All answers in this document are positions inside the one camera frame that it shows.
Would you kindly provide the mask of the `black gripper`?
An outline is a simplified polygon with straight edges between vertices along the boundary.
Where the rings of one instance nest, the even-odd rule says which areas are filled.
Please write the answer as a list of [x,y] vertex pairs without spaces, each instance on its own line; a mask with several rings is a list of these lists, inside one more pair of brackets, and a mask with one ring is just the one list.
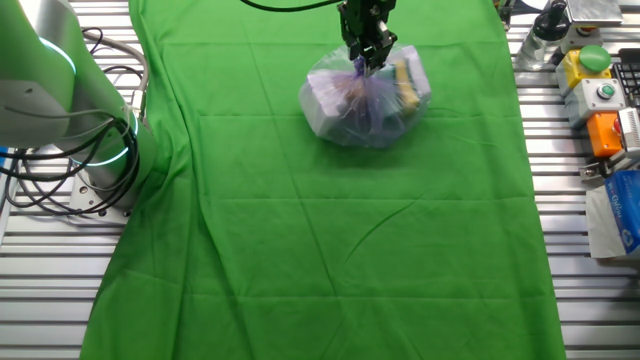
[[[396,0],[345,0],[338,4],[344,42],[351,61],[366,60],[365,34],[371,32],[380,21],[387,23],[389,14],[395,7]],[[368,41],[368,76],[385,66],[386,59],[396,41],[397,35],[389,31]]]

